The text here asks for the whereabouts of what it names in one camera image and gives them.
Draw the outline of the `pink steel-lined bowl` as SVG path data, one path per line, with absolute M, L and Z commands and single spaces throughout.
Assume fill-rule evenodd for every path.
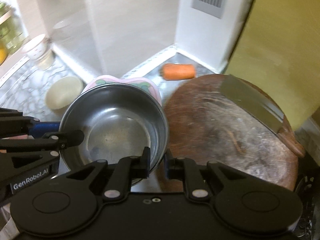
M 162 106 L 145 90 L 127 83 L 106 83 L 83 92 L 65 111 L 59 130 L 84 134 L 80 145 L 61 151 L 70 171 L 100 159 L 116 164 L 149 147 L 153 173 L 169 139 Z

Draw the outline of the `round wooden cutting board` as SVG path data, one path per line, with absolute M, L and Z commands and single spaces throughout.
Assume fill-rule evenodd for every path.
M 164 111 L 173 156 L 200 165 L 218 161 L 293 190 L 305 150 L 289 121 L 273 133 L 221 94 L 225 79 L 223 74 L 197 77 L 169 96 Z

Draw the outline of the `yellow-green cutting board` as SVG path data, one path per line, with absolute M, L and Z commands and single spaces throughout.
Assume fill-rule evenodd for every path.
M 319 107 L 319 0 L 255 0 L 226 72 L 261 88 L 298 129 Z

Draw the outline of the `cream bowl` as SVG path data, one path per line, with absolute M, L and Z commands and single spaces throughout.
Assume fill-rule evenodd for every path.
M 83 88 L 84 84 L 78 77 L 63 77 L 48 89 L 45 103 L 51 110 L 63 109 L 81 94 Z

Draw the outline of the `steel cleaver knife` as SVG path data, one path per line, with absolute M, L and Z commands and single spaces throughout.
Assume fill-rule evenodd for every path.
M 245 81 L 227 75 L 221 83 L 220 93 L 260 121 L 274 134 L 281 129 L 284 120 L 282 110 Z

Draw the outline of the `yellow-green bottle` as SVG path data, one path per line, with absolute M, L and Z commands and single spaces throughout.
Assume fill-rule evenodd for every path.
M 5 2 L 1 2 L 1 64 L 9 55 L 18 51 L 24 40 L 22 21 L 16 9 Z

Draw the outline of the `orange carrot piece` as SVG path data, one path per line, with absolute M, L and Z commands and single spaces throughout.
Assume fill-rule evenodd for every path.
M 192 64 L 167 63 L 161 68 L 160 75 L 169 81 L 187 80 L 196 76 L 196 69 Z

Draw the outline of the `white floral cup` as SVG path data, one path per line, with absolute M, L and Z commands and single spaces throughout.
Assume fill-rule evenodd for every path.
M 45 34 L 37 35 L 22 47 L 22 53 L 29 59 L 36 60 L 42 57 L 48 48 L 48 40 Z

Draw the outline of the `white vented appliance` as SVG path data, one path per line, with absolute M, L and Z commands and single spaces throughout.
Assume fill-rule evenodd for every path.
M 223 72 L 252 3 L 253 0 L 180 0 L 177 52 L 214 73 Z

